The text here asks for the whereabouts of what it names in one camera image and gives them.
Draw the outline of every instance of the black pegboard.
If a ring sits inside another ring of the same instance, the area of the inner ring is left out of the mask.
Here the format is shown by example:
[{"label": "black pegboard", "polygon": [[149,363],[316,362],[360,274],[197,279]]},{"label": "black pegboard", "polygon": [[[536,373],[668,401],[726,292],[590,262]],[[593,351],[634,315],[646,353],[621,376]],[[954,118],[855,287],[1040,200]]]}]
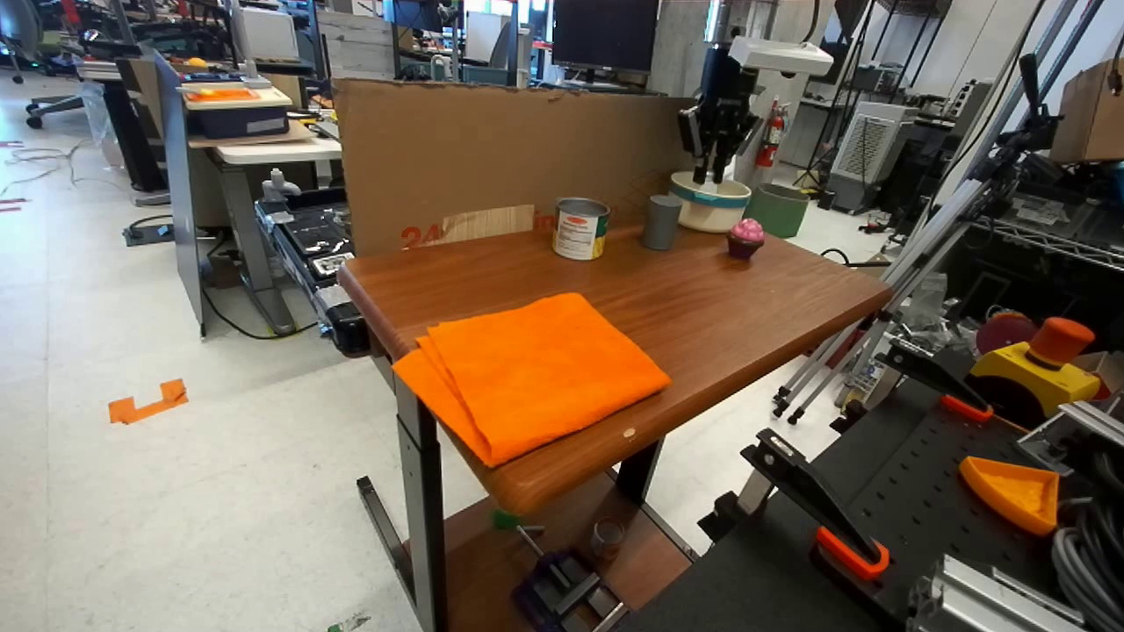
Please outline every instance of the black pegboard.
[{"label": "black pegboard", "polygon": [[898,622],[909,616],[910,588],[945,553],[1046,592],[1050,539],[1008,523],[959,475],[964,457],[1034,467],[1015,446],[1017,437],[998,419],[976,424],[941,408],[931,412],[847,504],[860,526],[890,551],[889,568],[873,583],[828,570],[833,579]]}]

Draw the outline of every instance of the folded towel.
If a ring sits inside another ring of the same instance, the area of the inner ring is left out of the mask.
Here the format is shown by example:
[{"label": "folded towel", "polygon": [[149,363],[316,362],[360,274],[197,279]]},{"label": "folded towel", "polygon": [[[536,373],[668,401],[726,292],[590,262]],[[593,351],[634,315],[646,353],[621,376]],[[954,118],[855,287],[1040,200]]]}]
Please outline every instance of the folded towel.
[{"label": "folded towel", "polygon": [[671,383],[578,294],[427,332],[395,372],[489,467]]}]

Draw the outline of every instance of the tripod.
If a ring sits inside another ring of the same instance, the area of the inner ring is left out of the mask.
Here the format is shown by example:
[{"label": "tripod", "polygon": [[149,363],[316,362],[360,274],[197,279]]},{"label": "tripod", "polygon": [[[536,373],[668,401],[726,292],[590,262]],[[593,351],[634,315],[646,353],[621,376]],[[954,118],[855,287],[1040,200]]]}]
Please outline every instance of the tripod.
[{"label": "tripod", "polygon": [[[808,406],[819,396],[844,367],[858,358],[855,367],[865,367],[874,354],[874,347],[887,328],[898,316],[901,304],[944,259],[968,228],[980,217],[998,217],[1009,207],[1009,195],[1018,182],[1018,160],[1025,152],[1044,150],[1053,143],[1058,117],[1049,116],[1041,105],[1037,85],[1037,62],[1035,55],[1027,54],[1018,60],[1023,85],[1032,112],[1017,130],[1000,136],[1000,147],[994,156],[981,161],[949,198],[949,201],[908,242],[897,261],[887,268],[881,280],[894,290],[889,303],[873,316],[867,333],[854,343],[846,355],[835,364],[804,401],[788,417],[796,424]],[[824,341],[804,362],[788,382],[773,396],[777,404],[773,415],[780,417],[796,397],[819,373],[827,359],[851,338],[863,323],[856,322],[835,336]]]}]

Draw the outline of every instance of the wooden table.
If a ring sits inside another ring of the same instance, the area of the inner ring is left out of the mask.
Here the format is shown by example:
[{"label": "wooden table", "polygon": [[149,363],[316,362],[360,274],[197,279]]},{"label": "wooden table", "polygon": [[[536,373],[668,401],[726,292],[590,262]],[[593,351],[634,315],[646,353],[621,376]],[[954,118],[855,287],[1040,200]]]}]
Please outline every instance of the wooden table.
[{"label": "wooden table", "polygon": [[[614,507],[619,508],[622,499],[642,507],[667,433],[872,313],[890,295],[880,281],[780,240],[771,240],[747,263],[726,254],[724,236],[687,229],[680,229],[669,252],[642,247],[636,228],[610,231],[605,254],[592,262],[563,259],[550,242],[549,234],[522,233],[422,247],[355,259],[339,274],[341,286],[366,318],[379,355],[375,362],[398,397],[408,547],[390,525],[371,482],[361,479],[360,489],[427,631],[450,628],[450,612],[461,612],[462,599],[479,605],[480,597],[470,595],[470,588],[480,589],[481,583],[471,577],[488,558],[473,556],[477,566],[460,574],[469,576],[468,584],[462,583],[455,572],[461,566],[454,563],[460,559],[455,544],[465,539],[451,532],[447,544],[454,552],[446,565],[436,421],[389,370],[390,361],[413,350],[415,337],[427,326],[577,291],[671,376],[664,391],[495,469],[453,441],[504,509],[580,521],[592,514],[573,516],[552,502],[564,496],[564,502],[578,503],[573,495],[590,489]],[[616,485],[598,484],[615,463],[620,463]],[[459,517],[450,518],[451,531]],[[673,539],[651,538],[652,525],[662,527],[653,521],[654,513],[633,512],[626,517],[632,521],[628,538],[644,533],[646,544],[626,547],[631,556],[611,566],[629,567],[646,583],[635,587],[620,579],[610,581],[610,587],[635,608],[654,595],[653,589],[662,588],[653,584],[670,583],[688,560],[669,561],[667,551],[676,550]],[[572,543],[588,540],[589,526],[573,531]],[[481,520],[471,529],[479,531]],[[558,527],[547,525],[547,533],[553,529]],[[510,551],[496,551],[505,554]],[[510,559],[504,563],[510,566]],[[528,562],[522,572],[529,569]],[[518,577],[518,568],[509,570],[505,579]],[[601,570],[604,577],[611,575],[611,569]],[[506,596],[510,588],[508,584],[498,589],[506,602],[496,601],[496,608],[506,603],[513,610]],[[454,616],[452,626],[460,622]]]}]

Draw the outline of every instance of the lower shelf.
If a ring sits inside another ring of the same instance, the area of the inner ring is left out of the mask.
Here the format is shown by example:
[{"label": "lower shelf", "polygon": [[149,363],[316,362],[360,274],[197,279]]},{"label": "lower shelf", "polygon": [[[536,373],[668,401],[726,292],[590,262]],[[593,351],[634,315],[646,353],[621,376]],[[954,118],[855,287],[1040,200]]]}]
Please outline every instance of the lower shelf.
[{"label": "lower shelf", "polygon": [[[448,616],[454,631],[532,630],[511,601],[511,590],[535,566],[535,554],[518,533],[492,526],[490,499],[445,520]],[[617,558],[595,569],[617,597],[635,611],[687,570],[690,560],[634,503],[599,475],[532,515],[527,525],[545,526],[535,536],[544,551],[575,549],[593,562],[589,539],[604,517],[625,525]]]}]

